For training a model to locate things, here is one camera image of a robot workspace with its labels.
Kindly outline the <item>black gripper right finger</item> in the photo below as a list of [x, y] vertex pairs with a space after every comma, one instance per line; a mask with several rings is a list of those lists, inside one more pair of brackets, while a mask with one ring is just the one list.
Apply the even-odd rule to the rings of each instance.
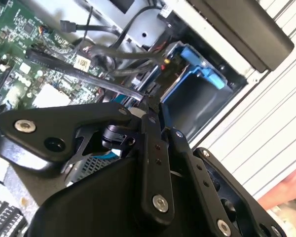
[[192, 151], [186, 137], [171, 125], [160, 105], [162, 132], [170, 145], [170, 167], [187, 181], [186, 204], [205, 237], [283, 237], [284, 230], [204, 148]]

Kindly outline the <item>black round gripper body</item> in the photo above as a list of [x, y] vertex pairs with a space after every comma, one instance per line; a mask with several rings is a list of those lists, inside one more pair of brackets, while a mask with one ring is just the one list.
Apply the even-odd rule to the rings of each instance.
[[48, 198], [34, 215], [30, 237], [205, 237], [207, 223], [190, 186], [172, 174], [175, 217], [166, 228], [134, 217], [136, 162], [117, 161]]

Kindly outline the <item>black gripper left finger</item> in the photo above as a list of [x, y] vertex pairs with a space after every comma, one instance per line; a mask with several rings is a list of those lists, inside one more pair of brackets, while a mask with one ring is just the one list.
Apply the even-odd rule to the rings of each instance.
[[137, 218], [168, 226], [175, 211], [161, 115], [161, 103], [152, 98], [134, 112], [117, 102], [7, 111], [0, 114], [0, 157], [56, 176], [70, 164], [121, 150], [122, 158], [137, 162]]

